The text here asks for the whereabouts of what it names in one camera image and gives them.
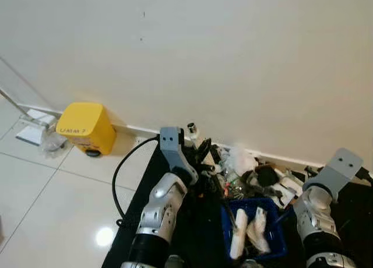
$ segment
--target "cluttered objects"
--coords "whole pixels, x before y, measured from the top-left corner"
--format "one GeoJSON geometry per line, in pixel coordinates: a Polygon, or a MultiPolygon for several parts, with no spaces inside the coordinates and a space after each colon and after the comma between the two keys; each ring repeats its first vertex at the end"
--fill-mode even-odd
{"type": "Polygon", "coordinates": [[[98,103],[70,104],[56,131],[92,157],[110,154],[116,136],[104,106],[98,103]]]}
{"type": "Polygon", "coordinates": [[[219,162],[221,172],[216,178],[228,204],[222,207],[221,220],[229,258],[237,261],[284,256],[287,247],[281,223],[276,222],[277,212],[287,209],[302,194],[304,181],[298,177],[305,180],[307,172],[297,171],[295,176],[293,170],[257,158],[241,147],[214,145],[212,154],[219,162]]]}

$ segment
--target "white wall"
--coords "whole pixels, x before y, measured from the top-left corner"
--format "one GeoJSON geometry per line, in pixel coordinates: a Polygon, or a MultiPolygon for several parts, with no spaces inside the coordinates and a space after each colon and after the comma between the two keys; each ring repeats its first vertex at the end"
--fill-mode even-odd
{"type": "Polygon", "coordinates": [[[193,120],[217,142],[317,163],[344,146],[370,167],[371,4],[0,0],[0,55],[39,94],[1,68],[0,83],[28,105],[96,101],[116,123],[193,120]]]}

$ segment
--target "yellow box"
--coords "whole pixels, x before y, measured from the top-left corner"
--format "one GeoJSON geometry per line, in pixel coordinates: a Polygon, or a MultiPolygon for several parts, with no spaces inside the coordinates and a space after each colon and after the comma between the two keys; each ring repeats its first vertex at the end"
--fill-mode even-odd
{"type": "Polygon", "coordinates": [[[70,104],[59,119],[56,132],[83,152],[98,150],[101,154],[109,154],[115,140],[115,130],[105,108],[98,103],[70,104]]]}

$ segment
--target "black wire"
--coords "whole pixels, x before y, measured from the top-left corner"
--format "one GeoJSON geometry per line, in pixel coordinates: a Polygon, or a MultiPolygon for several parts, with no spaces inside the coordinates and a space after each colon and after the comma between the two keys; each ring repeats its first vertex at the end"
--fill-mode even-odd
{"type": "MultiPolygon", "coordinates": [[[[115,181],[117,180],[117,175],[119,170],[121,169],[123,163],[135,152],[137,151],[138,148],[142,147],[144,144],[149,143],[154,140],[158,140],[159,136],[153,137],[146,139],[144,142],[139,143],[136,147],[134,147],[123,159],[122,161],[118,164],[117,169],[114,172],[114,175],[112,176],[112,182],[111,182],[111,191],[112,191],[112,198],[114,199],[115,206],[118,209],[119,214],[121,215],[122,219],[124,219],[125,214],[121,208],[121,205],[119,204],[118,197],[117,197],[117,191],[115,190],[115,181]]],[[[117,220],[117,224],[119,226],[123,225],[123,221],[117,220]]]]}

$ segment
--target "black cable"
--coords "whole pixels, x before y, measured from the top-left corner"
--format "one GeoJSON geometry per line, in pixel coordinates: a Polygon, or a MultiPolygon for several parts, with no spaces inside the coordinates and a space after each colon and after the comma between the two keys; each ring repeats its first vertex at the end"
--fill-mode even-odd
{"type": "Polygon", "coordinates": [[[366,179],[371,184],[371,187],[373,188],[373,178],[369,175],[369,171],[367,169],[365,169],[364,167],[361,167],[359,171],[357,171],[356,176],[359,179],[366,179]]]}
{"type": "Polygon", "coordinates": [[[270,225],[270,230],[274,229],[275,226],[279,225],[279,223],[282,223],[286,218],[295,215],[293,206],[290,206],[280,217],[277,218],[272,224],[270,225]]]}
{"type": "MultiPolygon", "coordinates": [[[[112,191],[112,198],[114,199],[115,206],[118,209],[119,214],[121,215],[122,219],[124,219],[125,214],[121,208],[121,205],[119,204],[118,197],[117,197],[117,191],[115,190],[115,181],[117,180],[117,175],[119,170],[121,169],[123,163],[135,152],[138,148],[142,147],[144,144],[149,143],[154,140],[159,140],[159,136],[146,139],[144,142],[139,143],[136,147],[134,147],[118,164],[117,169],[114,172],[114,175],[112,176],[112,182],[111,182],[111,191],[112,191]]],[[[123,224],[123,220],[117,220],[117,224],[121,226],[123,224]]]]}

